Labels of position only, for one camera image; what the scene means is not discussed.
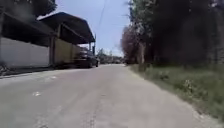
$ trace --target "awning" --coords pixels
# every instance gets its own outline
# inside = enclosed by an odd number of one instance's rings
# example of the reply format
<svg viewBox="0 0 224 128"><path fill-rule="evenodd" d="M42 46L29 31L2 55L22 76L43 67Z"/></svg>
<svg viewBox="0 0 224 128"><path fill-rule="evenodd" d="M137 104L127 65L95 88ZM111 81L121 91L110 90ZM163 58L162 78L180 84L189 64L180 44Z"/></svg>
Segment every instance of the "awning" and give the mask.
<svg viewBox="0 0 224 128"><path fill-rule="evenodd" d="M90 27L87 21L84 19L72 16L64 12L60 12L43 18L40 21L50 26L53 30L57 30L57 28L61 25L61 29L66 29L67 33L63 34L62 32L60 38L64 38L66 41L69 40L68 42L70 43L88 44L90 42L95 42Z"/></svg>

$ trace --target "power line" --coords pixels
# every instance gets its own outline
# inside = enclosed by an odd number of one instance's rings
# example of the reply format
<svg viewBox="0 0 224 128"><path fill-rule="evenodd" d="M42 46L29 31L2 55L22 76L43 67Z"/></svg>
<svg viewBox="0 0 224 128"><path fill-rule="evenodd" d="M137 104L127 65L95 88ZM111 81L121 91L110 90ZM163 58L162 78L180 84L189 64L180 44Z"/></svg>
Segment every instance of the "power line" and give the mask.
<svg viewBox="0 0 224 128"><path fill-rule="evenodd" d="M105 12L105 9L106 9L107 2L108 2L108 0L104 0L104 6L103 6L103 9L102 9L102 12L101 12L101 15L100 15L100 20L99 20L99 24L98 24L97 29L96 29L96 33L97 33L97 30L101 26L101 23L102 23L102 20L103 20L103 16L104 16L104 12Z"/></svg>

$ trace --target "white wall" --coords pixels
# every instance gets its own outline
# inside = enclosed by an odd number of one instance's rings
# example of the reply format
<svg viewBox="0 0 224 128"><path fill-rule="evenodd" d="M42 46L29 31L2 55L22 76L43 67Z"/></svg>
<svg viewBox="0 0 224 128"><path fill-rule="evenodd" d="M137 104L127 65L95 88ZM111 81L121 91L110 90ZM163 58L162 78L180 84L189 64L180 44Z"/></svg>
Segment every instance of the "white wall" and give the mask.
<svg viewBox="0 0 224 128"><path fill-rule="evenodd" d="M1 60L9 67L46 67L49 65L49 48L2 38Z"/></svg>

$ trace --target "utility pole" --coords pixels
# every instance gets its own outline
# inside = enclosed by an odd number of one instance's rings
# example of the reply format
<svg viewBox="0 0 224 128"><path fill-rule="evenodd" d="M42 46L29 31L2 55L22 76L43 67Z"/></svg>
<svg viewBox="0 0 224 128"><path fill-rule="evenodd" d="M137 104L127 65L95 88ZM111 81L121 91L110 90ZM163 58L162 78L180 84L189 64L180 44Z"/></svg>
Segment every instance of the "utility pole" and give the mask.
<svg viewBox="0 0 224 128"><path fill-rule="evenodd" d="M1 61L1 42L2 42L2 30L4 24L4 15L5 15L5 3L4 1L0 5L0 61Z"/></svg>

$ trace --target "roof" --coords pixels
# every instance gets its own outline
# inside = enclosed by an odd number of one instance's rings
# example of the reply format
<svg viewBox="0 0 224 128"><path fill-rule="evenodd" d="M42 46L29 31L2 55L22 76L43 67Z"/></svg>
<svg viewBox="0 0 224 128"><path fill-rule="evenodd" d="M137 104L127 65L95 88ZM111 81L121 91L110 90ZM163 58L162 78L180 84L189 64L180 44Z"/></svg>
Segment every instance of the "roof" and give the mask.
<svg viewBox="0 0 224 128"><path fill-rule="evenodd" d="M24 42L30 42L48 47L48 42L39 42L42 37L50 37L54 31L35 19L23 19L5 12L2 34L4 37Z"/></svg>
<svg viewBox="0 0 224 128"><path fill-rule="evenodd" d="M87 21L82 18L59 12L43 18L40 21L44 22L54 30L56 30L59 25L63 25L63 27L69 29L76 36L85 40L85 43L95 42L95 38L93 37Z"/></svg>
<svg viewBox="0 0 224 128"><path fill-rule="evenodd" d="M35 20L35 19L34 20L23 20L22 18L17 17L15 15L11 15L10 13L7 13L7 12L5 12L5 15L7 17L10 17L14 21L17 21L21 24L29 26L30 28L38 31L42 35L52 35L54 33L54 31L50 27L48 27L47 25L45 25L44 23L42 23L38 20ZM7 23L11 24L11 25L15 24L15 22L11 22L10 20L8 20Z"/></svg>

